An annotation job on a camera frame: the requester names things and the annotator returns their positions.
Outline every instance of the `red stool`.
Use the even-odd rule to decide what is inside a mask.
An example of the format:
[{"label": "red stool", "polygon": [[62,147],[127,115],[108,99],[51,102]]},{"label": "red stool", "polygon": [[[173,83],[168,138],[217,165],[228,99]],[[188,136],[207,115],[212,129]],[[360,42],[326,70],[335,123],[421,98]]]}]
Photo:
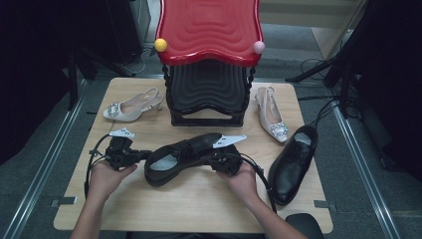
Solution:
[{"label": "red stool", "polygon": [[[265,48],[258,7],[259,0],[161,0],[155,48],[173,125],[243,124]],[[183,117],[204,109],[231,118]]]}]

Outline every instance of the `human arm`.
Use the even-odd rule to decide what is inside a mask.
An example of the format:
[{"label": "human arm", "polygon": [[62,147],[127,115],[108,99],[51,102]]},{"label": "human arm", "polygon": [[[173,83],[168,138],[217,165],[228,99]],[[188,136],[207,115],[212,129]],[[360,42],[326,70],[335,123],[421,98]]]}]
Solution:
[{"label": "human arm", "polygon": [[106,200],[118,188],[121,181],[133,173],[136,168],[137,165],[134,164],[116,171],[106,161],[100,161],[94,165],[87,200],[71,239],[99,238]]},{"label": "human arm", "polygon": [[249,164],[242,163],[236,175],[218,171],[217,174],[227,182],[236,197],[254,214],[269,238],[307,238],[260,198],[257,191],[256,172]]}]

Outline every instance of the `yellow ball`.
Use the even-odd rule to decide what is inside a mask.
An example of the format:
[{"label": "yellow ball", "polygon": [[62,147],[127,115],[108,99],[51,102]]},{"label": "yellow ball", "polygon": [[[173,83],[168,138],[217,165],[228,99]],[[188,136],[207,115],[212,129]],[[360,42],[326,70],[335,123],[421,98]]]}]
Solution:
[{"label": "yellow ball", "polygon": [[154,42],[154,47],[157,52],[164,52],[167,49],[167,42],[162,38],[158,38]]}]

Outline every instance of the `black dress shoe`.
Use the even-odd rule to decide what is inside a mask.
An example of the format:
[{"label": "black dress shoe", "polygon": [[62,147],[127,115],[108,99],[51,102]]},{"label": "black dress shoe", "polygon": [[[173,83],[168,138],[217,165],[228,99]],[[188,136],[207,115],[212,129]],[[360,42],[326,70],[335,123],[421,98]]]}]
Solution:
[{"label": "black dress shoe", "polygon": [[285,206],[295,198],[310,168],[316,148],[317,130],[309,125],[298,128],[288,140],[268,174],[277,204]]},{"label": "black dress shoe", "polygon": [[145,162],[146,181],[152,186],[161,186],[181,170],[203,165],[201,156],[211,153],[213,144],[221,136],[217,132],[207,133],[157,149]]}]

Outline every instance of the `wooden table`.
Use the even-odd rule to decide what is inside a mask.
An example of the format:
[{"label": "wooden table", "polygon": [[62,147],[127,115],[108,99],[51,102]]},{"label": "wooden table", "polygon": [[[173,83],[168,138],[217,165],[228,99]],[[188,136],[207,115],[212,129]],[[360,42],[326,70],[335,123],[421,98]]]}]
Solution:
[{"label": "wooden table", "polygon": [[[273,86],[276,100],[290,134],[304,124],[294,88],[289,84],[253,83],[251,101],[242,127],[184,127],[172,126],[165,99],[162,111],[149,111],[133,122],[108,120],[103,110],[114,102],[125,101],[151,87],[165,93],[163,80],[113,79],[105,93],[90,135],[82,151],[65,196],[77,196],[73,205],[61,205],[54,225],[59,230],[73,230],[85,202],[84,181],[89,161],[89,151],[99,139],[112,130],[127,127],[135,133],[132,149],[156,150],[161,146],[189,139],[207,132],[225,135],[245,134],[247,139],[236,143],[240,152],[246,153],[264,168],[268,175],[271,164],[284,149],[261,127],[259,108],[255,102],[256,88]],[[201,112],[209,115],[212,112]],[[108,147],[106,139],[99,150]],[[248,209],[233,195],[226,183],[210,166],[188,168],[161,187],[150,186],[145,178],[142,161],[138,169],[126,178],[106,202],[102,230],[168,231],[168,232],[242,232],[260,233],[263,229]],[[270,201],[264,184],[257,177],[258,191],[268,205]],[[318,222],[323,233],[332,230],[329,211],[315,208],[314,200],[325,201],[315,161],[311,163],[296,198],[287,206],[278,206],[278,213],[288,215],[306,212]]]}]

